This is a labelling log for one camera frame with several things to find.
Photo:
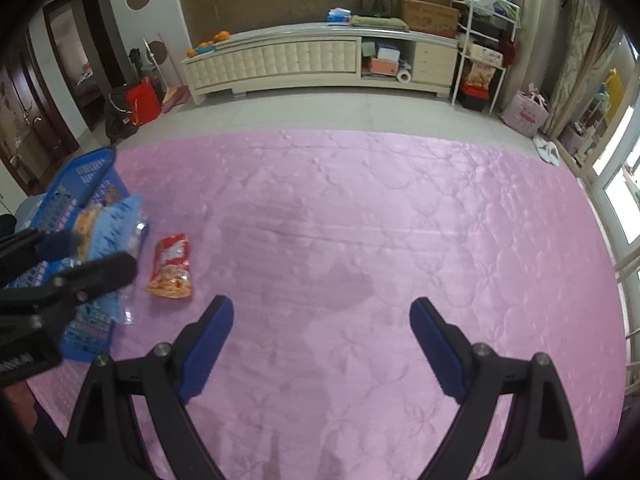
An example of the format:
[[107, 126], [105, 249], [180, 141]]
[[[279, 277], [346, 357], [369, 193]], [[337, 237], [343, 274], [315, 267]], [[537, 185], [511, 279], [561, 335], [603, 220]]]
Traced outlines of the oranges on cabinet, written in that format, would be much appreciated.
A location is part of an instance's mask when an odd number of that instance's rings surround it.
[[231, 34], [228, 30], [221, 30], [220, 32], [217, 32], [212, 39], [203, 41], [197, 46], [187, 50], [186, 56], [188, 58], [195, 58], [197, 55], [213, 52], [217, 44], [229, 40], [230, 37]]

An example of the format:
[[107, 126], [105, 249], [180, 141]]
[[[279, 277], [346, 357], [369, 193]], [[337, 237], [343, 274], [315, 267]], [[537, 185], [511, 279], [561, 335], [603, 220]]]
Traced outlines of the red bag on floor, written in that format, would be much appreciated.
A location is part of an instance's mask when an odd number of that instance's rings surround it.
[[162, 108], [149, 77], [143, 77], [126, 92], [126, 100], [130, 107], [131, 122], [144, 126], [160, 116]]

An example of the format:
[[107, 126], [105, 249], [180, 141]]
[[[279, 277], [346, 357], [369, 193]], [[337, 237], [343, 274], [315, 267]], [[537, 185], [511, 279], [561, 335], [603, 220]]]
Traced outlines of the blue tissue box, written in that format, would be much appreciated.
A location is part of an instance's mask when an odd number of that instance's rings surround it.
[[344, 8], [330, 9], [326, 21], [331, 24], [348, 24], [352, 20], [352, 11]]

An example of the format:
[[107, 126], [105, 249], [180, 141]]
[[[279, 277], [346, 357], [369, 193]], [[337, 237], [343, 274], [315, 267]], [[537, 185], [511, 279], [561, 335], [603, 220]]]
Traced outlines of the cream TV cabinet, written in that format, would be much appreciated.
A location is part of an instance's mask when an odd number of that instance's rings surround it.
[[449, 96], [458, 42], [408, 30], [308, 23], [239, 32], [182, 61], [197, 101], [214, 92], [322, 87]]

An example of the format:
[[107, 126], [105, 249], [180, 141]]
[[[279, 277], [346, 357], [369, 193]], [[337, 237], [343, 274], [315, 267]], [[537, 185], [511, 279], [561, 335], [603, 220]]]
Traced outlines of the white metal shelf rack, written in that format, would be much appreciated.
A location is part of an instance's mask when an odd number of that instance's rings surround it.
[[515, 61], [521, 7], [515, 0], [449, 0], [459, 12], [451, 101], [492, 112]]

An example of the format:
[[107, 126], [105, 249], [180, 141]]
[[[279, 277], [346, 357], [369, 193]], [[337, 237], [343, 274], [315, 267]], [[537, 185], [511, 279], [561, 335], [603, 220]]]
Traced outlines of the pink shopping bag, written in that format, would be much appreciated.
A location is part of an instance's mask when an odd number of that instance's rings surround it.
[[505, 125], [528, 138], [539, 132], [548, 117], [547, 102], [533, 84], [526, 91], [518, 90], [501, 113]]

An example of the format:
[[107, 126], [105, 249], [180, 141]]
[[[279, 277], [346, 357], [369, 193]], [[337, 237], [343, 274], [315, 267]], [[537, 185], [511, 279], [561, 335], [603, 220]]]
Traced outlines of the small red snack packet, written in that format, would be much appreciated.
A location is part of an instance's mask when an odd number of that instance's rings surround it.
[[156, 242], [152, 270], [145, 290], [160, 298], [184, 299], [192, 296], [190, 243], [186, 233], [166, 236]]

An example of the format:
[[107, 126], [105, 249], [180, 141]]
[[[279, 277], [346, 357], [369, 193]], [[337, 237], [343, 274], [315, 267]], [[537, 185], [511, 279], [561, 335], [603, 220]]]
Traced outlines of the white slippers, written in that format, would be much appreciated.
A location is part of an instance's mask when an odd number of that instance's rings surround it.
[[540, 134], [533, 137], [533, 144], [539, 157], [549, 165], [560, 166], [560, 154], [556, 145]]

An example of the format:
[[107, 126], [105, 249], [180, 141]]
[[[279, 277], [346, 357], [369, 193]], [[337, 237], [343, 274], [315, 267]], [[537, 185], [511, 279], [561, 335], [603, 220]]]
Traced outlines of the clear blue bread bag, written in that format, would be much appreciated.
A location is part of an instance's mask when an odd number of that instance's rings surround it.
[[[50, 274], [57, 274], [67, 268], [79, 266], [90, 260], [104, 258], [116, 252], [128, 252], [138, 258], [148, 234], [149, 221], [142, 209], [139, 194], [123, 198], [111, 206], [91, 203], [79, 211], [72, 230], [81, 238], [76, 255], [64, 258]], [[117, 324], [132, 324], [134, 309], [134, 282], [124, 288], [109, 292], [84, 304], [92, 313], [101, 313]]]

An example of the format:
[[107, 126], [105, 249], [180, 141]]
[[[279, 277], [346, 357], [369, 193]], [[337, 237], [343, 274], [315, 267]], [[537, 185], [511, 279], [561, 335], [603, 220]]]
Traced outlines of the patterned curtain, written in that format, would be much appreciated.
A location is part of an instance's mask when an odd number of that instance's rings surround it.
[[618, 31], [616, 18], [603, 0], [568, 0], [568, 10], [565, 58], [544, 124], [549, 139], [556, 139], [570, 121]]

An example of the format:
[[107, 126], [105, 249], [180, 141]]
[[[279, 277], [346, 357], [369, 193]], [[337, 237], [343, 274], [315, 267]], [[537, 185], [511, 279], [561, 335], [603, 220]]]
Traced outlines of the cardboard box on cabinet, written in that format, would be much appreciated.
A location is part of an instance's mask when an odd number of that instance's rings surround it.
[[416, 32], [454, 38], [460, 11], [420, 0], [401, 0], [401, 19]]

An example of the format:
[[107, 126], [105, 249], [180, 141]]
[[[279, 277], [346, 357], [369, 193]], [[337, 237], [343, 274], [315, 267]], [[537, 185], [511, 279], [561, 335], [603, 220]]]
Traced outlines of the blue plastic basket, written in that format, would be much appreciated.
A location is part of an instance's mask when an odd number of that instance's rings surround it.
[[[106, 207], [129, 196], [115, 169], [115, 160], [114, 148], [99, 148], [71, 160], [53, 179], [47, 192], [26, 211], [17, 225], [20, 231], [72, 230], [79, 236], [80, 245], [67, 257], [32, 266], [9, 282], [11, 288], [42, 285], [47, 278], [89, 259], [96, 217]], [[78, 307], [76, 318], [61, 338], [65, 359], [90, 362], [111, 350], [115, 325], [131, 320], [126, 306], [128, 292], [130, 288], [125, 287]]]

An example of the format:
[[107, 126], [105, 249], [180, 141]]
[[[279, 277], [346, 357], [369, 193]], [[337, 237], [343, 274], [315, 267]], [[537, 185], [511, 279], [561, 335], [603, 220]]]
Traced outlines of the pink quilted tablecloth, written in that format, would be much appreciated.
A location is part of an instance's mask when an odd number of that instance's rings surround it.
[[230, 479], [413, 479], [457, 405], [409, 326], [425, 297], [504, 356], [551, 356], [582, 457], [615, 438], [625, 329], [608, 248], [566, 170], [480, 146], [328, 130], [124, 148], [155, 243], [186, 234], [193, 294], [138, 288], [117, 359], [171, 341], [217, 295], [231, 334], [188, 406]]

